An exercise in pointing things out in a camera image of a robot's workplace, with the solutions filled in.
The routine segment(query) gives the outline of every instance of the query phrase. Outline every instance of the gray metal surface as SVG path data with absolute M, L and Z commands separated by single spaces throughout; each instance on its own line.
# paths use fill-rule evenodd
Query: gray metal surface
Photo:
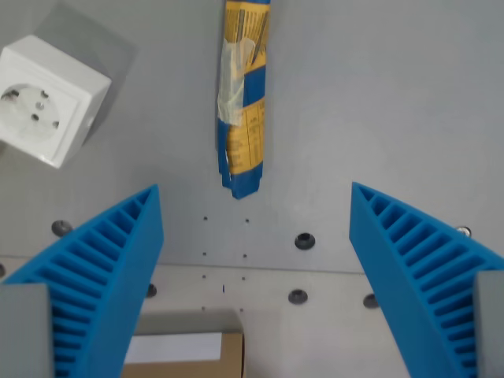
M 474 329 L 479 378 L 504 376 L 504 272 L 479 272 L 474 283 Z
M 273 0 L 264 178 L 239 202 L 215 151 L 224 2 L 67 3 L 103 28 L 51 34 L 71 12 L 20 0 L 2 5 L 0 44 L 56 36 L 116 86 L 63 169 L 2 150 L 0 254 L 32 256 L 55 240 L 53 221 L 76 227 L 157 182 L 160 262 L 359 272 L 352 180 L 504 250 L 504 2 Z M 312 250 L 295 248 L 300 232 Z
M 53 328 L 45 284 L 0 285 L 0 376 L 53 378 Z

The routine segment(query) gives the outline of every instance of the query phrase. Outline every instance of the white electrical socket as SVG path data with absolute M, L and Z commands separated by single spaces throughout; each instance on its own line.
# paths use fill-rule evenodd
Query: white electrical socket
M 111 80 L 29 35 L 0 56 L 0 140 L 55 168 L 82 146 Z

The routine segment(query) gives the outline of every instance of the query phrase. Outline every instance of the cardboard box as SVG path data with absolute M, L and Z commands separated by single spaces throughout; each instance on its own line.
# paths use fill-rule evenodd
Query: cardboard box
M 218 361 L 126 364 L 121 378 L 245 378 L 243 334 L 223 334 Z

